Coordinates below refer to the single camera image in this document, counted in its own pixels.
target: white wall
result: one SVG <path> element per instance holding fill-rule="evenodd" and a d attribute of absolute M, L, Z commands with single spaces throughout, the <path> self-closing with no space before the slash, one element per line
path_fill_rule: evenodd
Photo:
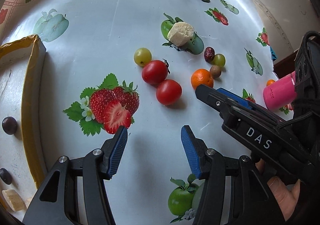
<path fill-rule="evenodd" d="M 287 45 L 283 36 L 265 12 L 258 7 L 258 12 L 266 27 L 269 42 L 278 59 L 287 57 L 300 47 L 301 39 L 309 30 L 320 31 L 320 20 L 310 0 L 260 0 L 268 12 L 272 14 L 277 24 L 282 28 L 290 45 Z"/>

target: dark purple grape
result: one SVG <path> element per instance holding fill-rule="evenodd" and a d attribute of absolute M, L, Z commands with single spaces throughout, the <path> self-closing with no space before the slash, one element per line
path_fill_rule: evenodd
<path fill-rule="evenodd" d="M 8 135 L 13 135 L 18 129 L 17 121 L 14 117 L 6 117 L 2 121 L 2 128 Z"/>
<path fill-rule="evenodd" d="M 7 185 L 12 183 L 12 176 L 5 168 L 0 169 L 0 178 L 4 181 Z"/>

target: silver screw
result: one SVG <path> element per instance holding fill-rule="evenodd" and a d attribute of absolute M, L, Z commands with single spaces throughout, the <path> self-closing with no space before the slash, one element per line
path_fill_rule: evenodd
<path fill-rule="evenodd" d="M 61 156 L 61 157 L 59 158 L 59 162 L 60 162 L 60 163 L 64 163 L 67 159 L 68 159 L 68 158 L 67 158 L 66 156 Z"/>
<path fill-rule="evenodd" d="M 212 149 L 212 148 L 207 149 L 207 154 L 209 156 L 213 156 L 215 153 L 216 153 L 216 151 L 214 149 Z"/>
<path fill-rule="evenodd" d="M 102 153 L 101 149 L 97 148 L 95 150 L 92 151 L 92 154 L 94 154 L 95 156 L 98 156 Z"/>
<path fill-rule="evenodd" d="M 241 160 L 244 162 L 248 162 L 250 160 L 250 158 L 248 156 L 242 156 Z"/>

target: green grape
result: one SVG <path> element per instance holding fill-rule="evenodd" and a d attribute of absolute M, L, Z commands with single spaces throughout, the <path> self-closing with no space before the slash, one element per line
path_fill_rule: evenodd
<path fill-rule="evenodd" d="M 133 59 L 137 65 L 144 67 L 152 60 L 152 55 L 149 49 L 142 47 L 134 53 Z"/>
<path fill-rule="evenodd" d="M 214 56 L 212 64 L 220 66 L 220 67 L 224 67 L 224 65 L 226 64 L 226 59 L 225 59 L 224 55 L 216 54 Z"/>

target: blue object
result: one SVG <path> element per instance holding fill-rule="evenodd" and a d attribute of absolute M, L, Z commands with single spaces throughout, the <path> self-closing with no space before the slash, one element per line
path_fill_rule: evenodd
<path fill-rule="evenodd" d="M 193 146 L 190 135 L 188 134 L 184 126 L 181 128 L 181 141 L 189 162 L 191 172 L 196 176 L 196 178 L 199 178 L 201 176 L 200 158 L 195 147 Z"/>
<path fill-rule="evenodd" d="M 270 52 L 271 52 L 272 61 L 277 60 L 278 57 L 276 56 L 276 53 L 273 51 L 272 47 L 270 47 Z"/>
<path fill-rule="evenodd" d="M 236 102 L 238 102 L 240 105 L 246 107 L 247 109 L 251 109 L 251 107 L 249 106 L 249 102 L 243 98 L 241 98 L 240 96 L 234 94 L 234 93 L 231 93 L 223 88 L 219 88 L 217 89 L 218 92 L 224 94 L 225 96 L 235 100 Z"/>
<path fill-rule="evenodd" d="M 116 142 L 116 145 L 114 146 L 112 153 L 109 157 L 109 166 L 108 166 L 108 175 L 111 177 L 115 175 L 118 171 L 118 167 L 121 161 L 121 157 L 125 148 L 125 145 L 127 144 L 128 140 L 128 130 L 124 128 L 119 135 L 118 141 Z"/>

